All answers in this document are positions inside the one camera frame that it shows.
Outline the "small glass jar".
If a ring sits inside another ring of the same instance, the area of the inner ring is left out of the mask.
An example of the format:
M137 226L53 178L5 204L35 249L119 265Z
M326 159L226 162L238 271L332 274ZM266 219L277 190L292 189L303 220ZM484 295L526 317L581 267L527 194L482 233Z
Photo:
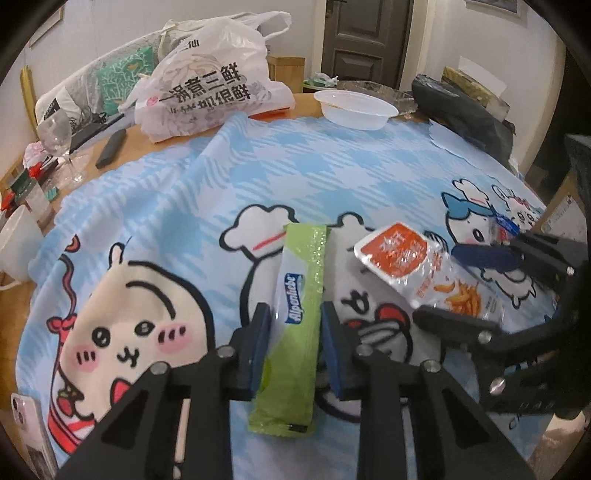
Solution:
M52 218L53 209L37 180L28 179L19 195L39 227L44 228Z

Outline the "blue cartoon tablecloth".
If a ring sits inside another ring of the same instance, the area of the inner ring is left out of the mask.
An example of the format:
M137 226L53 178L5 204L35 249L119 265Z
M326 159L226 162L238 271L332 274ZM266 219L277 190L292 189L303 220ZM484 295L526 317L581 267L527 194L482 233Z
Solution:
M304 223L329 229L325 298L363 343L398 362L442 360L476 393L468 358L418 329L353 247L398 222L447 247L488 242L496 215L528 230L544 209L495 160L441 148L425 124L359 131L235 115L211 138L150 153L62 200L29 266L18 389L39 401L66 462L150 364L199 359L273 302L284 228Z

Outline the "cardboard box with labels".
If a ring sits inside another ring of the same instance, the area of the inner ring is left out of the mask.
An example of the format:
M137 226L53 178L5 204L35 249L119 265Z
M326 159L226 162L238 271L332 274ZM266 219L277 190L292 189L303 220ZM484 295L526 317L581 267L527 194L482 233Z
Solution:
M576 174L571 170L548 204L537 228L543 234L587 243L585 211L576 180Z

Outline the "white ceramic mug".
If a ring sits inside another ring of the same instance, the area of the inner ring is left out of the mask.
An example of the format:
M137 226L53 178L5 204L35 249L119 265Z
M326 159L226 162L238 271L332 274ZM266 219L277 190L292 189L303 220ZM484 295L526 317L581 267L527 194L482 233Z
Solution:
M35 219L24 206L19 206L0 234L1 272L12 281L1 286L2 291L30 280L28 265L39 252L43 234Z

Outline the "white plastic bowl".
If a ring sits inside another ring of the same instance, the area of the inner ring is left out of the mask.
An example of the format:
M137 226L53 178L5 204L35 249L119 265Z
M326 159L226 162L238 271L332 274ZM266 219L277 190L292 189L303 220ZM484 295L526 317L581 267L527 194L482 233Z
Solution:
M399 114L394 105L359 92L327 89L315 92L314 98L320 103L325 119L356 130L381 130Z

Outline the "teal tree pillow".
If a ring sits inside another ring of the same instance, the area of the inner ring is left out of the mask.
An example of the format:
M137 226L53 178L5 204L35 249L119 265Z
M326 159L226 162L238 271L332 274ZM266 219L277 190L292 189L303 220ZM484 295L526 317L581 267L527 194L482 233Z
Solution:
M151 46L140 48L128 56L100 68L96 74L107 116L118 112L136 83L154 70L154 54Z

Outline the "orange white snack packet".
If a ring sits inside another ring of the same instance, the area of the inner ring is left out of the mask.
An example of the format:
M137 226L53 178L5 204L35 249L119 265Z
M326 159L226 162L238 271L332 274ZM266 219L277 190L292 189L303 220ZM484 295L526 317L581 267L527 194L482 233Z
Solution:
M417 309L429 306L502 322L498 295L437 242L398 222L370 233L353 254Z

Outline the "grey sofa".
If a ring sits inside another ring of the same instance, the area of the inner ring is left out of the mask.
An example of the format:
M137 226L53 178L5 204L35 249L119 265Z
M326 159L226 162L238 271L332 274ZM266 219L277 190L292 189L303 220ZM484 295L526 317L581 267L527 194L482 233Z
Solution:
M122 59L134 51L151 46L154 54L154 69L158 63L178 46L186 35L177 30L175 23L160 30L133 39L69 75L50 91L43 94L35 104L35 119L39 122L53 112L62 109L69 118L74 133L80 131L97 118L107 116L96 74L100 68Z

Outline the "dark brown door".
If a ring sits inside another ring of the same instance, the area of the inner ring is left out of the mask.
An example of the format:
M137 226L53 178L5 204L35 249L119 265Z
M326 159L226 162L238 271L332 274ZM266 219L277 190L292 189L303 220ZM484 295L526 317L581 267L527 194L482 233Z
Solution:
M326 1L322 73L399 87L413 7L412 0Z

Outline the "white printed plastic bag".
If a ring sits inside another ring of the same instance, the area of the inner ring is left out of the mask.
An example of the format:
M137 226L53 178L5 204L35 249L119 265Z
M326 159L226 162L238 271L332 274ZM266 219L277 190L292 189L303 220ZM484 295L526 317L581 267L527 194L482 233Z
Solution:
M119 106L153 143L190 136L228 120L290 110L290 87L270 79L267 45L290 29L286 11L222 16L188 27L177 46Z

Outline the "black remote control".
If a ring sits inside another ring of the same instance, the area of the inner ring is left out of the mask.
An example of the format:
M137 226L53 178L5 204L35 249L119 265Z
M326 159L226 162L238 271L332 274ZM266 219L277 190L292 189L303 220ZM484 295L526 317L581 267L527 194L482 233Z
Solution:
M125 129L116 131L107 141L106 145L102 149L97 161L95 162L95 168L100 170L110 165L118 155L125 139L127 132Z

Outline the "green Alpenliebe candy pack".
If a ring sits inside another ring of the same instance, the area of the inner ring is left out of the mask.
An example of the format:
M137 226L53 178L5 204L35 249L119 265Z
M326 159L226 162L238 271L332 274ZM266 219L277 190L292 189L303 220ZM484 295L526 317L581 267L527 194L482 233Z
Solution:
M249 430L301 437L311 432L324 295L325 225L284 227L263 377L249 414Z

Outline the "clear wine glass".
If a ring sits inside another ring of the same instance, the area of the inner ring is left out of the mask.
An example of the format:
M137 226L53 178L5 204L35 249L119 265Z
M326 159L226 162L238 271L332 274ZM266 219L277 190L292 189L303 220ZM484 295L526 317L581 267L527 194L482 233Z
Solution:
M62 158L65 168L66 185L75 189L83 183L83 174L73 164L70 152L72 131L68 116L62 109L53 112L37 126L38 137L45 151L56 158Z

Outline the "black bag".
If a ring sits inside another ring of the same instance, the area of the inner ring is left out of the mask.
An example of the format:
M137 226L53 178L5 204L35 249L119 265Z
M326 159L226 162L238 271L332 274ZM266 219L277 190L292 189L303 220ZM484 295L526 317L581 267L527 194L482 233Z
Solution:
M515 126L500 121L458 87L420 74L412 82L418 109L483 150L506 168L514 145Z

